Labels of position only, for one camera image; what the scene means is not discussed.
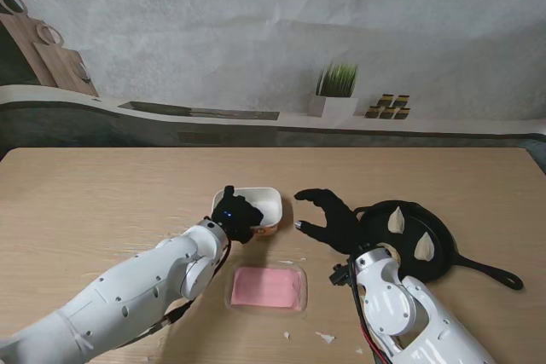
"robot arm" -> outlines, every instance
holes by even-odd
[[[364,336],[379,360],[386,364],[494,364],[423,283],[413,277],[400,281],[396,261],[385,249],[367,243],[365,229],[340,198],[327,189],[306,189],[295,198],[320,206],[326,217],[325,228],[306,221],[296,222],[296,228],[352,255],[348,266],[334,268],[330,280],[341,285],[351,279]],[[357,286],[366,289],[363,312]]]
[[[226,187],[212,220],[114,266],[65,306],[0,343],[0,362],[83,364],[168,324],[171,303],[197,298],[230,241],[248,242],[251,227],[262,220],[259,210],[233,193]]]
[[[365,252],[354,268],[366,288],[366,321],[393,364],[495,364],[423,283],[409,276],[400,281],[398,264],[385,249]]]

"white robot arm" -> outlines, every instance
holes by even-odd
[[[400,281],[398,264],[384,248],[357,257],[354,268],[366,288],[370,331],[393,364],[495,364],[423,283],[409,276]],[[407,345],[404,336],[412,338]]]
[[[0,345],[6,364],[83,364],[166,325],[169,305],[206,288],[228,245],[204,220],[96,278],[64,307]]]

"pink food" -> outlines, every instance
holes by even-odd
[[[235,272],[231,304],[300,310],[300,291],[298,271],[241,267]]]

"clear plastic container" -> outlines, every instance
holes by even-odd
[[[254,306],[248,304],[232,304],[233,288],[235,285],[235,272],[239,268],[262,268],[262,269],[285,269],[292,270],[299,273],[299,294],[298,294],[298,303],[297,309],[295,308],[286,308],[286,307],[268,307],[268,306]],[[285,264],[285,263],[241,263],[234,265],[229,271],[228,279],[226,281],[225,295],[224,295],[225,304],[229,309],[238,310],[243,313],[248,313],[252,315],[268,315],[268,316],[295,316],[301,315],[305,308],[307,307],[307,277],[305,272],[300,266],[295,264]]]

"pan handle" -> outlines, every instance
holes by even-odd
[[[365,212],[369,206],[359,206],[358,208],[355,208],[355,210],[352,212],[352,214],[355,217],[358,217],[358,214]]]
[[[496,281],[509,287],[510,289],[513,289],[513,290],[523,289],[523,281],[521,281],[521,279],[515,274],[507,272],[506,270],[494,268],[486,264],[475,262],[474,260],[470,260],[458,253],[456,253],[455,255],[453,264],[458,264],[459,266],[464,266],[466,268],[475,269],[475,270],[478,270],[479,272],[485,273],[488,276],[495,279]]]

